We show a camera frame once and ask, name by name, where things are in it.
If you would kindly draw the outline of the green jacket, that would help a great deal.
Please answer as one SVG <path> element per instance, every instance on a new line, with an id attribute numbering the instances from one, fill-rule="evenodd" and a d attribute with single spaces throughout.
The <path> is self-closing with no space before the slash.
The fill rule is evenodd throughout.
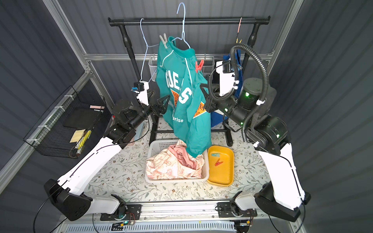
<path id="1" fill-rule="evenodd" d="M 195 50 L 182 50 L 176 43 L 173 37 L 160 42 L 155 81 L 160 97 L 170 96 L 164 120 L 186 143 L 187 153 L 197 157 L 212 145 L 211 116 L 205 110 L 206 99 L 200 89 L 207 80 L 196 70 Z"/>

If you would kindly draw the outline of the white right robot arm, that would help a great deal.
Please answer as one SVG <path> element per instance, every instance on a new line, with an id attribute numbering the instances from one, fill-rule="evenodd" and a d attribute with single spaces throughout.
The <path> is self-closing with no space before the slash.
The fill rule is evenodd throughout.
<path id="1" fill-rule="evenodd" d="M 261 77 L 249 78 L 243 82 L 241 93 L 234 96 L 239 85 L 239 74 L 243 69 L 235 55 L 238 50 L 253 58 Z M 257 52 L 249 45 L 235 44 L 230 50 L 229 61 L 222 63 L 221 80 L 227 80 L 227 93 L 223 93 L 223 83 L 214 84 L 209 76 L 200 89 L 206 99 L 205 110 L 219 110 L 241 129 L 244 142 L 253 145 L 265 163 L 270 181 L 256 194 L 241 191 L 231 200 L 231 211 L 242 215 L 256 204 L 264 213 L 276 218 L 295 222 L 306 215 L 306 205 L 311 200 L 310 193 L 300 184 L 292 156 L 292 144 L 285 122 L 269 114 L 276 97 L 276 90 L 270 86 L 267 70 Z"/>

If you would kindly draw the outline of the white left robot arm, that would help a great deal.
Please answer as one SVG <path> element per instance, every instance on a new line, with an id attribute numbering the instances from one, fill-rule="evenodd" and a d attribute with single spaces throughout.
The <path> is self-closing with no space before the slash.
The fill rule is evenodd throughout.
<path id="1" fill-rule="evenodd" d="M 125 217 L 126 202 L 118 195 L 90 197 L 84 194 L 84 190 L 104 165 L 131 142 L 137 127 L 149 115 L 166 113 L 170 95 L 159 99 L 153 95 L 150 97 L 151 103 L 138 107 L 126 100 L 117 102 L 113 108 L 115 124 L 104 133 L 98 144 L 65 175 L 45 183 L 44 189 L 51 204 L 68 220 L 94 214 L 108 214 L 117 219 Z"/>

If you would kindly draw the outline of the pink printed jacket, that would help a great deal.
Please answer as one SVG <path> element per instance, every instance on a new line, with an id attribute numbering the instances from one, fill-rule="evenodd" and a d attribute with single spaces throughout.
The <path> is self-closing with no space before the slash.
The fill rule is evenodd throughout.
<path id="1" fill-rule="evenodd" d="M 172 143 L 146 160 L 146 175 L 150 180 L 180 180 L 202 178 L 203 155 L 191 156 L 182 140 Z"/>

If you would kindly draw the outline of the blue hanger with green jacket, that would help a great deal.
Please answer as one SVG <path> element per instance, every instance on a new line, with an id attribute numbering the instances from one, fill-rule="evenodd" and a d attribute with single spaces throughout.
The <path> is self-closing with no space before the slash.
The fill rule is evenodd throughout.
<path id="1" fill-rule="evenodd" d="M 185 20 L 186 20 L 186 6 L 183 2 L 181 2 L 178 6 L 178 9 L 177 9 L 177 14 L 179 14 L 179 11 L 180 9 L 183 9 L 183 20 L 182 20 L 182 32 L 181 32 L 181 36 L 180 37 L 176 37 L 172 40 L 172 42 L 175 42 L 176 40 L 180 40 L 182 42 L 184 42 L 187 47 L 190 49 L 191 46 L 190 44 L 186 41 L 186 38 L 185 38 Z"/>

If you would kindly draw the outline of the grey clothespin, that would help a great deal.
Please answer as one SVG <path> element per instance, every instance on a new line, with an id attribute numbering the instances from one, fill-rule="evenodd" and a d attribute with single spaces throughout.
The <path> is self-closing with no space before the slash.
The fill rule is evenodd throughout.
<path id="1" fill-rule="evenodd" d="M 168 46 L 167 46 L 167 42 L 168 42 L 167 35 L 164 33 L 163 35 L 160 35 L 159 38 L 160 38 L 161 43 L 163 44 L 164 48 L 167 49 L 168 48 Z"/>

